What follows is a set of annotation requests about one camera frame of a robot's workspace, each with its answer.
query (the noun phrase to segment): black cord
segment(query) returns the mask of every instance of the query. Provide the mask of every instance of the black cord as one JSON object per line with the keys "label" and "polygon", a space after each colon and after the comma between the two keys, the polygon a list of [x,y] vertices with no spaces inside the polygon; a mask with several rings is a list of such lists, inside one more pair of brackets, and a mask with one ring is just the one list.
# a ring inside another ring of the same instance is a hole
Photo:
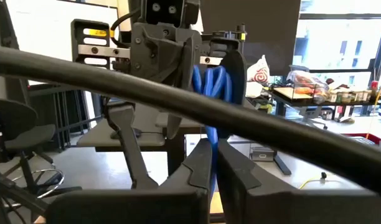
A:
{"label": "black cord", "polygon": [[[123,16],[121,16],[120,18],[118,18],[114,23],[113,25],[111,25],[111,28],[110,30],[114,31],[116,30],[116,28],[122,23],[124,22],[125,20],[137,15],[138,13],[140,12],[139,8],[135,9],[134,11],[128,13],[128,14],[125,14]],[[117,47],[124,47],[124,48],[128,48],[130,47],[131,44],[126,44],[126,43],[121,43],[119,42],[118,40],[115,39],[115,36],[111,36],[110,37],[111,41],[113,41],[113,43],[115,43],[117,45]]]}
{"label": "black cord", "polygon": [[23,224],[26,224],[26,221],[24,221],[23,216],[16,210],[16,208],[14,208],[12,206],[12,204],[10,202],[8,202],[8,199],[6,199],[5,197],[1,197],[1,198],[5,201],[5,203],[8,205],[8,207],[21,219],[21,222]]}
{"label": "black cord", "polygon": [[0,47],[0,75],[64,83],[181,114],[200,123],[280,148],[283,152],[325,167],[381,195],[381,152],[338,134],[132,75],[7,47]]}

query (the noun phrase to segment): plastic bag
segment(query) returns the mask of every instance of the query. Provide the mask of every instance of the plastic bag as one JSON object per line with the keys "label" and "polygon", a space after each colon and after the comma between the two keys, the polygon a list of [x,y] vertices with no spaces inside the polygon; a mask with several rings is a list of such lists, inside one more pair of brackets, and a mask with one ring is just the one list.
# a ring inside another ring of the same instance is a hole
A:
{"label": "plastic bag", "polygon": [[268,84],[270,78],[270,68],[265,60],[265,55],[261,57],[254,65],[247,69],[247,81],[258,82],[262,85]]}
{"label": "plastic bag", "polygon": [[263,86],[258,82],[248,82],[246,83],[246,97],[257,98],[261,95]]}
{"label": "plastic bag", "polygon": [[291,71],[287,77],[287,81],[292,81],[295,93],[304,93],[314,96],[314,102],[317,104],[323,103],[329,97],[329,86],[314,77],[309,72]]}

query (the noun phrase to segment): jar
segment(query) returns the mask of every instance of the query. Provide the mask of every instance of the jar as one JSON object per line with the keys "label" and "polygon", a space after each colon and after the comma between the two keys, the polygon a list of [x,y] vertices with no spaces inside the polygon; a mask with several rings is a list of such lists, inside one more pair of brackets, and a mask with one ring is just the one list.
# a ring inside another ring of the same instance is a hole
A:
{"label": "jar", "polygon": [[341,103],[341,98],[342,98],[342,93],[341,92],[337,92],[336,103]]}
{"label": "jar", "polygon": [[362,99],[361,99],[361,101],[362,102],[367,102],[367,90],[365,90],[365,91],[363,91],[363,95],[362,95]]}
{"label": "jar", "polygon": [[337,100],[337,93],[336,92],[330,92],[328,101],[331,103],[335,103]]}
{"label": "jar", "polygon": [[341,103],[350,103],[351,96],[349,92],[343,92],[341,96]]}
{"label": "jar", "polygon": [[361,102],[364,98],[364,92],[363,91],[356,91],[355,92],[355,102]]}
{"label": "jar", "polygon": [[372,96],[372,90],[366,90],[365,92],[366,92],[366,102],[369,102]]}
{"label": "jar", "polygon": [[350,97],[350,102],[355,103],[355,99],[357,98],[357,94],[355,92],[350,92],[349,97]]}

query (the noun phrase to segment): blue cable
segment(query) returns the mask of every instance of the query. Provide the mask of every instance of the blue cable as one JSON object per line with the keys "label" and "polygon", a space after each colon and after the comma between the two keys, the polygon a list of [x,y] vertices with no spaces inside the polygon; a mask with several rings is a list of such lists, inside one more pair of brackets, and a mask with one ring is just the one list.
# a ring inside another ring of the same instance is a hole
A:
{"label": "blue cable", "polygon": [[[193,70],[193,87],[194,90],[205,96],[213,98],[222,98],[226,102],[232,100],[232,80],[223,66],[208,68],[205,71],[205,82],[202,83],[202,77],[198,66],[194,66]],[[211,143],[212,148],[212,173],[210,179],[210,198],[212,198],[215,189],[215,180],[217,176],[217,157],[218,157],[218,134],[214,127],[206,126],[207,139]]]}

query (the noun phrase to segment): white wall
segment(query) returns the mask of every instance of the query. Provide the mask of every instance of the white wall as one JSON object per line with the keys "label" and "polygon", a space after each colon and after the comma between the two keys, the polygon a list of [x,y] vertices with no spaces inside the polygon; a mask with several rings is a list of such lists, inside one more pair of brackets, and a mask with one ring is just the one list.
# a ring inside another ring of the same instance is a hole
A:
{"label": "white wall", "polygon": [[[68,61],[72,61],[70,23],[74,19],[105,22],[109,26],[117,20],[116,9],[75,2],[7,0],[7,5],[20,50]],[[29,81],[29,84],[42,83]],[[88,117],[94,118],[91,93],[86,91],[85,97]]]}

